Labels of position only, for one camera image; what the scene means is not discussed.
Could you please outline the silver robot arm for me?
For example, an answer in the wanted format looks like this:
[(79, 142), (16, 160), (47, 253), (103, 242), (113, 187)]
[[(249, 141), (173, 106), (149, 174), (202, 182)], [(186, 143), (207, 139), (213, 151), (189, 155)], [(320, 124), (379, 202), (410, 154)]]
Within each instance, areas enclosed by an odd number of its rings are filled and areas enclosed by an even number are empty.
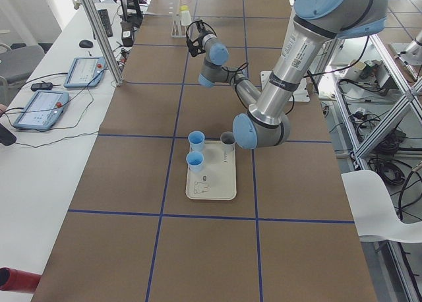
[(284, 106), (298, 89), (301, 80), (322, 45), (336, 38), (359, 38), (381, 32), (385, 27), (388, 0), (294, 0), (290, 18), (293, 30), (268, 82), (258, 90), (241, 69), (227, 67), (226, 46), (210, 25), (201, 19), (198, 38), (187, 40), (193, 57), (205, 58), (198, 77), (201, 85), (228, 83), (235, 90), (246, 113), (233, 120), (236, 143), (244, 149), (277, 146), (285, 142), (290, 124)]

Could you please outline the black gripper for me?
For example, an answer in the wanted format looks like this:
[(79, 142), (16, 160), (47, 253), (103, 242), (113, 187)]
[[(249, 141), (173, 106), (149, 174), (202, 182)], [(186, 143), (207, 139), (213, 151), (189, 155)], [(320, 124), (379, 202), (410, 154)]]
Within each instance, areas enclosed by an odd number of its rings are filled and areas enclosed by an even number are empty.
[[(198, 32), (198, 37), (195, 40), (189, 36), (189, 34), (192, 32), (191, 29), (193, 26), (196, 26), (196, 30)], [(211, 34), (211, 26), (200, 18), (194, 20), (190, 23), (190, 25), (188, 25), (186, 29), (186, 44), (192, 57), (196, 57), (197, 55), (206, 52), (203, 39), (209, 34)]]

